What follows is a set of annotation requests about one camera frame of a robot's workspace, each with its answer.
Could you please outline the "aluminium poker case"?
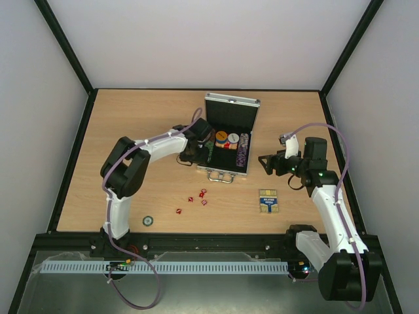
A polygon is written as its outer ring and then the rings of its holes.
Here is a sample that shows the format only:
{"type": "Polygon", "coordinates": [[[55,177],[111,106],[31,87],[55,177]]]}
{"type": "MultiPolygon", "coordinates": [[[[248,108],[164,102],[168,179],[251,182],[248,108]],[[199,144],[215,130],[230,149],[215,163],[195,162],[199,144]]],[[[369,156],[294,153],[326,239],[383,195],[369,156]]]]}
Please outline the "aluminium poker case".
{"type": "Polygon", "coordinates": [[[208,157],[198,169],[207,173],[209,181],[229,184],[237,176],[247,175],[251,138],[261,101],[208,92],[204,104],[212,134],[206,142],[208,157]]]}

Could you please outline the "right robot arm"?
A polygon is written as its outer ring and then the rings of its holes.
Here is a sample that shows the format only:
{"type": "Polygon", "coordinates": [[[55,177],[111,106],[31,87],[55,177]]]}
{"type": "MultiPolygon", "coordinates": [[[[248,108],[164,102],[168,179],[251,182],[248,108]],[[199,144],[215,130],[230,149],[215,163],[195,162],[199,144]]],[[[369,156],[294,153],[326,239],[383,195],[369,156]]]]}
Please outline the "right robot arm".
{"type": "Polygon", "coordinates": [[[305,255],[318,272],[321,295],[329,301],[370,302],[382,270],[380,257],[369,251],[346,209],[338,175],[327,168],[327,140],[307,137],[299,150],[295,135],[280,137],[283,150],[260,156],[267,174],[290,174],[301,180],[317,207],[327,234],[323,241],[313,226],[292,225],[285,242],[293,256],[305,255]]]}

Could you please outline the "green poker chip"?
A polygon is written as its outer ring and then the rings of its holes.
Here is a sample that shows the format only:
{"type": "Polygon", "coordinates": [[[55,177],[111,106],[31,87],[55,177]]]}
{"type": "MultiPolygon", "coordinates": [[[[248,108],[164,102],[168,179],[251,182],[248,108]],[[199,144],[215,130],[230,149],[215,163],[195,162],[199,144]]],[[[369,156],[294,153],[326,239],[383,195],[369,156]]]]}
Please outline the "green poker chip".
{"type": "Polygon", "coordinates": [[[154,222],[154,220],[153,220],[153,217],[151,217],[151,216],[144,217],[143,221],[142,221],[144,226],[151,226],[153,224],[153,222],[154,222]]]}

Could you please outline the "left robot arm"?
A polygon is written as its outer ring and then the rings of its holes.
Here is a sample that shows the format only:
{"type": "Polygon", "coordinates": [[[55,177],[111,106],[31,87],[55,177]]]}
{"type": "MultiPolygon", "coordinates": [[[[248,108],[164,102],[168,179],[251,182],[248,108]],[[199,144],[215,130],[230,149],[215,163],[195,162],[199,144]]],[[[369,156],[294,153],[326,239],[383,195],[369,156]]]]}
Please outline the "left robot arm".
{"type": "Polygon", "coordinates": [[[103,229],[108,236],[120,239],[129,232],[132,196],[141,188],[149,164],[172,154],[182,162],[202,164],[209,154],[205,143],[212,133],[210,124],[197,118],[188,126],[175,126],[150,139],[121,137],[100,171],[101,187],[107,194],[103,229]]]}

